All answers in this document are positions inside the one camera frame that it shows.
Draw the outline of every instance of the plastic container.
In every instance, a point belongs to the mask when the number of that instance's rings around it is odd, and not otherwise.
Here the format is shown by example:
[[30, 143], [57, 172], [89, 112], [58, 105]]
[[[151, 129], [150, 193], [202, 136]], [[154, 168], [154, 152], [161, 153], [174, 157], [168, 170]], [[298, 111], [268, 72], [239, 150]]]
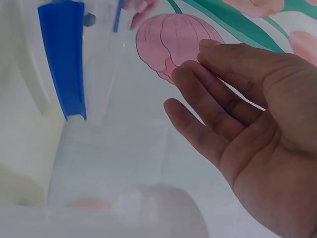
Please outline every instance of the plastic container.
[[100, 125], [129, 34], [133, 12], [121, 11], [123, 0], [85, 0], [85, 14], [96, 23], [84, 28], [84, 88], [87, 121]]

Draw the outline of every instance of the white surface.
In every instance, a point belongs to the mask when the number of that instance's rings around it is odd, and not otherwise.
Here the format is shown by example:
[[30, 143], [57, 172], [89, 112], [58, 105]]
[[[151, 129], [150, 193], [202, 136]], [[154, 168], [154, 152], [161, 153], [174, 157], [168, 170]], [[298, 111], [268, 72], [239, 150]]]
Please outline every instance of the white surface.
[[[179, 6], [185, 13], [190, 9], [184, 3]], [[163, 1], [157, 13], [168, 11], [172, 13]], [[184, 100], [138, 58], [135, 32], [128, 38], [120, 67], [102, 126], [80, 117], [66, 123], [48, 205], [111, 203], [138, 184], [165, 183], [194, 198], [211, 237], [276, 237], [244, 210], [222, 175], [172, 127], [163, 102], [169, 97]]]
[[49, 79], [32, 67], [16, 3], [0, 5], [0, 205], [43, 205], [64, 118], [41, 91]]
[[209, 237], [195, 202], [169, 186], [139, 187], [122, 194], [111, 209], [97, 212], [20, 207], [0, 209], [0, 214], [1, 236], [6, 238]]

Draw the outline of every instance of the palm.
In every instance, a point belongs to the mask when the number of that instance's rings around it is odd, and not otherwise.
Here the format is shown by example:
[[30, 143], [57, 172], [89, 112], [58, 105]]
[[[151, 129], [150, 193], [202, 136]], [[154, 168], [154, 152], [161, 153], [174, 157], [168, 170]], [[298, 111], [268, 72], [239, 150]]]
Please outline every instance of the palm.
[[[233, 52], [206, 50], [198, 59], [266, 111], [240, 99], [194, 61], [176, 69], [173, 82], [205, 125], [175, 99], [165, 103], [165, 110], [176, 129], [219, 168], [251, 215], [279, 235], [308, 237], [317, 224], [317, 179], [312, 179], [317, 109], [307, 109], [317, 105], [310, 90], [317, 87], [316, 69], [292, 57], [300, 69], [310, 69], [303, 75], [296, 67], [290, 70], [291, 60], [284, 63], [279, 54], [245, 46]], [[234, 68], [230, 58], [241, 54], [245, 62]], [[299, 78], [306, 80], [299, 84]]]

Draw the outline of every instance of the pink flower petal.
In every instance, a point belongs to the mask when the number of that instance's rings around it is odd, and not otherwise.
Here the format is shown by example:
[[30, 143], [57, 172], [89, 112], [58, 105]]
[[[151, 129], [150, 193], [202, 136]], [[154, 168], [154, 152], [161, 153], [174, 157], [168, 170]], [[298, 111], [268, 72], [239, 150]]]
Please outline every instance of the pink flower petal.
[[222, 0], [249, 17], [258, 18], [282, 11], [284, 0]]
[[136, 37], [136, 47], [139, 57], [155, 71], [165, 70], [165, 59], [169, 52], [160, 39], [162, 21], [168, 15], [154, 16], [140, 27]]
[[294, 53], [317, 66], [317, 37], [304, 31], [294, 31], [289, 36]]

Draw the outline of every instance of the pink tulip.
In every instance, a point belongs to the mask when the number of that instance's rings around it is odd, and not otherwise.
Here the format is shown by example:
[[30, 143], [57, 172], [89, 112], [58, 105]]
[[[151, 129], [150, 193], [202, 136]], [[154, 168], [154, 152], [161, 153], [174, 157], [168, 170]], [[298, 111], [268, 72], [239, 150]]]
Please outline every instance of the pink tulip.
[[304, 31], [294, 31], [289, 42], [296, 55], [317, 66], [317, 37]]
[[164, 14], [146, 20], [136, 37], [141, 60], [159, 77], [172, 83], [173, 70], [187, 60], [196, 60], [199, 42], [222, 38], [205, 21], [191, 15]]
[[265, 17], [284, 8], [284, 0], [222, 0], [224, 3], [232, 6], [243, 14], [258, 18]]
[[317, 6], [317, 0], [305, 0], [305, 1], [313, 6]]

